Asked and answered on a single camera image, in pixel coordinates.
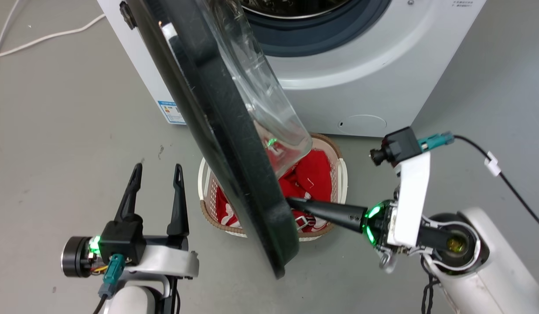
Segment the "round filter cover panel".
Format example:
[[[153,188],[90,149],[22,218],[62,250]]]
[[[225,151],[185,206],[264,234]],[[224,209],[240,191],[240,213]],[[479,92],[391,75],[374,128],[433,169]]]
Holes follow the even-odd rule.
[[[382,137],[387,123],[374,115],[353,115],[338,122],[341,133],[354,137]]]

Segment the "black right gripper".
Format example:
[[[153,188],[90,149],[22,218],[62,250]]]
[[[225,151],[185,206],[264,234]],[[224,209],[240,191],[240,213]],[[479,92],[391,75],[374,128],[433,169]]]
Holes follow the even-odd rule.
[[[371,207],[301,198],[287,198],[286,201],[293,209],[362,233],[374,249],[395,250],[395,245],[387,242],[392,215],[398,205],[394,199],[380,201]]]

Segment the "white front-load washing machine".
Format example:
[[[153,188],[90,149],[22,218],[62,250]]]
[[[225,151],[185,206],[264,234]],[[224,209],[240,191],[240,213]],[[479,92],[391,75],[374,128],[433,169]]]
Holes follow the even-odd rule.
[[[339,121],[374,115],[387,123],[384,137],[413,123],[486,2],[392,0],[347,44],[317,55],[266,57],[308,131],[346,135]]]

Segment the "grey rubber door gasket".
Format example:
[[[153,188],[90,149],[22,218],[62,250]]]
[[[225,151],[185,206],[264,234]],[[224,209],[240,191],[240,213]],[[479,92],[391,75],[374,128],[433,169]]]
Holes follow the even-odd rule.
[[[264,54],[282,58],[331,51],[369,30],[392,0],[352,0],[318,17],[275,19],[244,10]]]

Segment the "white and brown laundry basket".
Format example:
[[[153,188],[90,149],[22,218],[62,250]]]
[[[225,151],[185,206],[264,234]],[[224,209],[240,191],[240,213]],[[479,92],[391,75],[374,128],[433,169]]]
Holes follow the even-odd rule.
[[[347,198],[348,172],[341,151],[328,137],[320,134],[313,134],[312,137],[312,150],[321,150],[325,152],[328,161],[331,164],[331,202],[343,204]],[[226,232],[226,234],[237,237],[247,237],[242,228],[239,229],[237,227],[224,226],[217,221],[215,198],[216,189],[218,187],[219,183],[217,182],[215,175],[210,167],[208,167],[206,161],[202,159],[198,171],[198,196],[200,198],[201,212],[212,226]],[[331,231],[334,227],[332,223],[327,222],[324,219],[301,213],[297,209],[294,209],[292,213],[299,232],[300,242],[317,240],[319,237],[322,237]]]

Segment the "black washing machine door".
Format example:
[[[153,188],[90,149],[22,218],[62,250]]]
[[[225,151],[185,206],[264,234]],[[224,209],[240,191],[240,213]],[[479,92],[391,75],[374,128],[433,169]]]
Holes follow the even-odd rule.
[[[278,179],[312,137],[231,0],[124,0],[169,94],[277,279],[299,252]]]

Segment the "steel washing machine drum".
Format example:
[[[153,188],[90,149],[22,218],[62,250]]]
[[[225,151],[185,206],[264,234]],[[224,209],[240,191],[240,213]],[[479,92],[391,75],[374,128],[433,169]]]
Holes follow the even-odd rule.
[[[239,0],[244,10],[275,19],[305,19],[322,16],[352,0]]]

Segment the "black door hinge block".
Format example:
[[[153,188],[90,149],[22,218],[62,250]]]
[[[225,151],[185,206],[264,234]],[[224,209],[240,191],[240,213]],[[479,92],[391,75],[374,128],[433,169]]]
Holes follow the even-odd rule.
[[[126,1],[122,0],[122,2],[120,2],[119,11],[120,11],[120,14],[121,14],[124,22],[128,25],[128,27],[131,30],[136,28],[136,26],[137,26],[136,21],[134,19],[132,11],[130,10],[130,6],[128,5],[128,3]]]

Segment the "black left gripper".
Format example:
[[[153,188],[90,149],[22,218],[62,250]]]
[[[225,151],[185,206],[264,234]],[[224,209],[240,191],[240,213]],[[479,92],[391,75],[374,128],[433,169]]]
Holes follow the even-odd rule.
[[[136,196],[141,188],[142,173],[143,165],[142,163],[137,163],[124,191],[114,221],[143,223],[142,217],[135,213]],[[169,237],[147,235],[145,237],[147,245],[162,245],[169,248],[189,251],[187,238],[170,238],[187,237],[189,235],[188,211],[183,174],[182,166],[176,164],[173,180],[173,207],[171,220],[167,225],[167,235]],[[98,272],[101,266],[106,266],[107,262],[102,260],[100,256],[98,243],[98,236],[71,237],[64,246],[61,255],[61,268],[64,275],[66,277],[87,278],[92,273]]]

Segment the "blue energy label sticker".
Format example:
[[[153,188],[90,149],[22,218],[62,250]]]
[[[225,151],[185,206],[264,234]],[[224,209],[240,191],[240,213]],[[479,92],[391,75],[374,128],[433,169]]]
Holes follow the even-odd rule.
[[[186,125],[176,103],[169,101],[157,101],[166,121],[173,125]]]

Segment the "red clothing with white print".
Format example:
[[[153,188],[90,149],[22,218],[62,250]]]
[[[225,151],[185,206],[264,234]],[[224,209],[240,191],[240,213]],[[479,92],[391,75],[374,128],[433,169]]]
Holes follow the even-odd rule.
[[[278,179],[285,198],[314,199],[331,201],[333,182],[331,180],[331,164],[327,155],[321,150],[311,150],[293,167]],[[241,228],[238,217],[226,199],[222,189],[216,189],[216,219],[224,226]]]

